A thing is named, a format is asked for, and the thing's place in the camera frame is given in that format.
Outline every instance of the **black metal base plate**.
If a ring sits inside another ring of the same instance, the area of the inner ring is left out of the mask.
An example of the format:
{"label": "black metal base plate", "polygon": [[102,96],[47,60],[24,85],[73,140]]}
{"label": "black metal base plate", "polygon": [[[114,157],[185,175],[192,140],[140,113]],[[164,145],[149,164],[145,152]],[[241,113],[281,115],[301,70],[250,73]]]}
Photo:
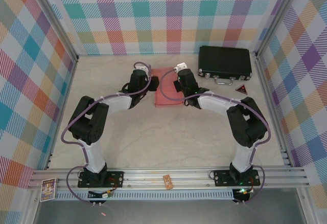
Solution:
{"label": "black metal base plate", "polygon": [[260,186],[259,174],[258,171],[255,169],[252,169],[249,173],[249,176],[239,184],[236,184],[234,180],[230,177],[229,170],[214,170],[214,179],[216,187],[250,187],[252,186],[252,182],[249,178],[253,179],[254,186]]}
{"label": "black metal base plate", "polygon": [[103,188],[115,188],[117,184],[117,188],[123,187],[124,181],[124,172],[123,171],[107,171],[106,179],[104,184],[99,185],[99,183],[91,182],[87,179],[86,173],[80,172],[79,181],[77,183],[77,187],[79,188],[94,188],[94,187],[103,187]]}

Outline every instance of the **red triangle object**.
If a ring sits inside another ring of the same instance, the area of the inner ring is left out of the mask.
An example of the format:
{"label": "red triangle object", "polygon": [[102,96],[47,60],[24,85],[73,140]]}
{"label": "red triangle object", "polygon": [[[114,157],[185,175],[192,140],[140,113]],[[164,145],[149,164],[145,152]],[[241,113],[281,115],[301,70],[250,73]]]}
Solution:
{"label": "red triangle object", "polygon": [[241,93],[247,95],[247,91],[245,89],[245,85],[244,84],[242,86],[240,86],[239,88],[237,88],[236,91],[241,92]]}

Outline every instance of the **red notebook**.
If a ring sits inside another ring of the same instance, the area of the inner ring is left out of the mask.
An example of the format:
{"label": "red notebook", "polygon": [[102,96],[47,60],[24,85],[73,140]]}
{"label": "red notebook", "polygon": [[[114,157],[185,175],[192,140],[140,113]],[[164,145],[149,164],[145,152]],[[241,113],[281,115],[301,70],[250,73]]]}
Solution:
{"label": "red notebook", "polygon": [[[168,68],[159,68],[159,69],[152,69],[152,75],[157,76],[159,78],[159,82],[161,81],[162,76],[170,71],[173,67]],[[177,92],[174,86],[174,81],[177,80],[177,74],[175,72],[170,72],[168,75],[165,76],[163,83],[160,83],[162,85],[162,91],[165,95],[168,97],[174,98],[174,99],[181,99],[184,97],[182,92]],[[169,106],[169,105],[183,105],[183,101],[172,101],[166,99],[160,89],[158,88],[155,92],[155,102],[156,107],[161,106]]]}

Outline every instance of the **black briefcase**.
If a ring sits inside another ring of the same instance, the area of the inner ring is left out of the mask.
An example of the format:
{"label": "black briefcase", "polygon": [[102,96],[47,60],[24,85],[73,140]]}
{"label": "black briefcase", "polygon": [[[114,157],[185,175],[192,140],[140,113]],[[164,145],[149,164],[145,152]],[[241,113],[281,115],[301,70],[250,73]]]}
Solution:
{"label": "black briefcase", "polygon": [[[252,76],[250,52],[247,49],[201,46],[198,75],[215,78],[217,84],[231,85],[234,80],[249,80]],[[219,82],[220,78],[230,81]]]}

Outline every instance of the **metal vent grille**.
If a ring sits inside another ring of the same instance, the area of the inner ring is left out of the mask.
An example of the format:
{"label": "metal vent grille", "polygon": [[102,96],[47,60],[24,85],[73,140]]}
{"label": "metal vent grille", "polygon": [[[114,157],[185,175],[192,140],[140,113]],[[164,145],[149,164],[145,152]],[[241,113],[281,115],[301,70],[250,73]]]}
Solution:
{"label": "metal vent grille", "polygon": [[[86,191],[75,192],[80,198],[87,199]],[[110,198],[92,200],[201,200],[234,199],[231,189],[215,190],[123,190],[116,191]],[[58,191],[56,200],[77,200],[69,191]]]}

